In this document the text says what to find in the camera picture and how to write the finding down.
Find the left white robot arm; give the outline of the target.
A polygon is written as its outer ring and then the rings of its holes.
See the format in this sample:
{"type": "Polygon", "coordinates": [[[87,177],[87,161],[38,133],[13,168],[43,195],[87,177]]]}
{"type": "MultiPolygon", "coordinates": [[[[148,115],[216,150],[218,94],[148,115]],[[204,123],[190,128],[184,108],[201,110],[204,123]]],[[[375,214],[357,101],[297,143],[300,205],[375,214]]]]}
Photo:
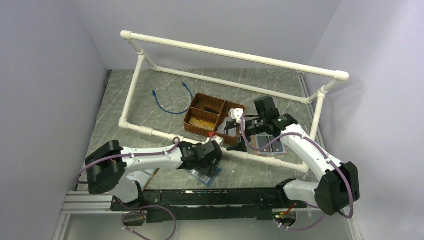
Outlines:
{"type": "Polygon", "coordinates": [[[160,148],[130,148],[111,140],[86,157],[75,180],[82,184],[80,176],[86,173],[89,194],[109,193],[137,210],[144,203],[144,184],[132,174],[155,169],[195,170],[213,178],[222,159],[222,149],[215,140],[193,144],[174,137],[172,145],[160,148]]]}

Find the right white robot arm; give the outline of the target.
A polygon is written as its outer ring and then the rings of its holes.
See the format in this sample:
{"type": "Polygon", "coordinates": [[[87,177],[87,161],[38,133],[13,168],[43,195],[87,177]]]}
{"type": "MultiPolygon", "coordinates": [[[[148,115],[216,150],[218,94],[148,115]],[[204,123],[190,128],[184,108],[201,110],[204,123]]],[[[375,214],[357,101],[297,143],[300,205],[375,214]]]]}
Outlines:
{"type": "Polygon", "coordinates": [[[276,203],[289,207],[294,201],[315,204],[328,216],[336,213],[346,219],[354,215],[354,202],[360,199],[358,168],[352,162],[343,163],[315,142],[290,114],[280,114],[270,96],[254,101],[256,115],[246,115],[242,108],[228,112],[230,120],[225,129],[238,128],[240,136],[228,151],[246,152],[248,148],[261,151],[250,144],[251,137],[262,133],[273,136],[265,145],[270,147],[282,142],[306,163],[318,182],[296,179],[282,183],[282,190],[275,194],[276,203]]]}

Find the blue card holder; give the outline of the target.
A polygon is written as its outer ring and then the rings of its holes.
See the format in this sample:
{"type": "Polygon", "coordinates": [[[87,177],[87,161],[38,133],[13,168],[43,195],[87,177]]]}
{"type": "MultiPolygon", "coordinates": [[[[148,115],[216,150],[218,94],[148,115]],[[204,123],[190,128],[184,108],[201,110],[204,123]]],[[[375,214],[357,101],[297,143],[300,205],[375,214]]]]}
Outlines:
{"type": "Polygon", "coordinates": [[[193,170],[186,169],[185,171],[188,172],[195,179],[197,179],[199,182],[209,187],[214,182],[214,180],[219,176],[219,174],[222,172],[222,168],[219,167],[217,169],[217,172],[212,177],[202,174],[199,171],[196,171],[194,169],[193,170]]]}

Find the black credit card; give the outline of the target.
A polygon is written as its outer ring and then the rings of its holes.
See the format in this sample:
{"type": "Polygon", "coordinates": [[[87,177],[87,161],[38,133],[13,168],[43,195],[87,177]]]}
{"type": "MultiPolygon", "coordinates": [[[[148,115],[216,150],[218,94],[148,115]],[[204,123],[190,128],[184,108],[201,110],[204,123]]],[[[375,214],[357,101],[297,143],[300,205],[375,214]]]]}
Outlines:
{"type": "Polygon", "coordinates": [[[212,108],[210,108],[210,107],[204,107],[204,109],[203,109],[204,111],[206,111],[206,112],[209,112],[209,113],[212,113],[212,114],[215,114],[215,115],[219,115],[220,114],[220,112],[219,111],[217,111],[217,110],[214,110],[214,109],[212,109],[212,108]]]}

